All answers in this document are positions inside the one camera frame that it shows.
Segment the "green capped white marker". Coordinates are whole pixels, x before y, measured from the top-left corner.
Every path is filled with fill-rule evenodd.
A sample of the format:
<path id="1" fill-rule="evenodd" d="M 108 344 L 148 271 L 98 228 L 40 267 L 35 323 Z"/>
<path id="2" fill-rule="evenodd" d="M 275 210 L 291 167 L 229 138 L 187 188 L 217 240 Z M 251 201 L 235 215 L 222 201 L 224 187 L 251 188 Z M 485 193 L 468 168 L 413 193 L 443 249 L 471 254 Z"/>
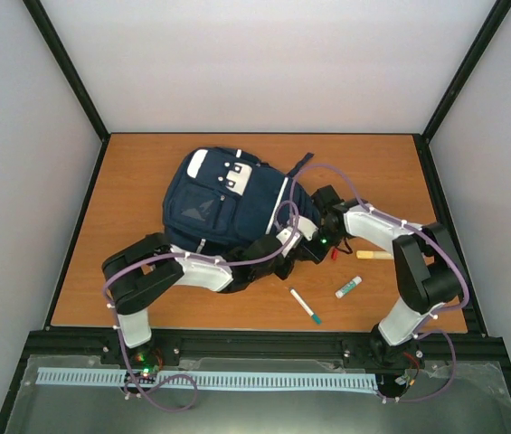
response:
<path id="1" fill-rule="evenodd" d="M 308 305 L 308 303 L 304 300 L 304 298 L 294 289 L 290 288 L 289 293 L 293 296 L 299 305 L 305 310 L 308 316 L 317 324 L 321 325 L 322 321 L 319 316 L 315 313 L 315 311 Z"/>

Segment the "navy blue student backpack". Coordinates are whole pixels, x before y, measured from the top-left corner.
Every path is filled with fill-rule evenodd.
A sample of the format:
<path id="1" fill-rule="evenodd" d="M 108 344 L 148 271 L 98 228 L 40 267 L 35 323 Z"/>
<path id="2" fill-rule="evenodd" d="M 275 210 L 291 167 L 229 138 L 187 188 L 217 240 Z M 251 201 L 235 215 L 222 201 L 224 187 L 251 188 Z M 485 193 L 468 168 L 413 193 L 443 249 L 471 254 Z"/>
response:
<path id="1" fill-rule="evenodd" d="M 307 153 L 288 172 L 239 148 L 199 147 L 179 165 L 163 201 L 164 235 L 174 251 L 226 256 L 246 251 L 270 236 L 269 247 L 253 255 L 265 258 L 281 242 L 279 229 L 289 222 L 292 201 L 302 225 L 319 225 L 310 194 L 293 179 L 313 158 Z"/>

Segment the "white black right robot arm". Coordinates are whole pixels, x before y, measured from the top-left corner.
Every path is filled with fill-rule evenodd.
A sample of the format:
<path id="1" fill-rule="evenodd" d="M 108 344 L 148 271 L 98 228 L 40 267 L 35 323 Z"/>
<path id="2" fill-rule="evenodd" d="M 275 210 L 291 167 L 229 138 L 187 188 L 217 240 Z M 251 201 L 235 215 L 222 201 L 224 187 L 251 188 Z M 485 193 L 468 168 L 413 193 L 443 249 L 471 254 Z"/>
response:
<path id="1" fill-rule="evenodd" d="M 399 298 L 370 332 L 368 354 L 374 364 L 390 367 L 421 336 L 420 329 L 459 298 L 468 303 L 466 273 L 449 232 L 441 224 L 400 221 L 354 199 L 344 201 L 333 186 L 312 194 L 319 226 L 298 246 L 297 258 L 320 263 L 333 248 L 361 238 L 393 257 Z"/>

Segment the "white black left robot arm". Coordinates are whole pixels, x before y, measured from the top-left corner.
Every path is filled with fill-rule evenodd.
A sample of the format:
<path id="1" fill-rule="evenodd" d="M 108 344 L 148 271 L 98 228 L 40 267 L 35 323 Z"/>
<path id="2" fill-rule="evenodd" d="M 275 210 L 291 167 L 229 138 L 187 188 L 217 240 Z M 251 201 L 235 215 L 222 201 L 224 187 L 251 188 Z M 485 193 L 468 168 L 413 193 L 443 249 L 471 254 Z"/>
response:
<path id="1" fill-rule="evenodd" d="M 145 363 L 154 352 L 147 309 L 172 287 L 206 288 L 232 294 L 275 272 L 290 270 L 290 252 L 302 235 L 287 228 L 263 236 L 247 248 L 207 256 L 170 244 L 153 233 L 105 259 L 103 294 L 116 312 L 122 353 L 132 363 Z"/>

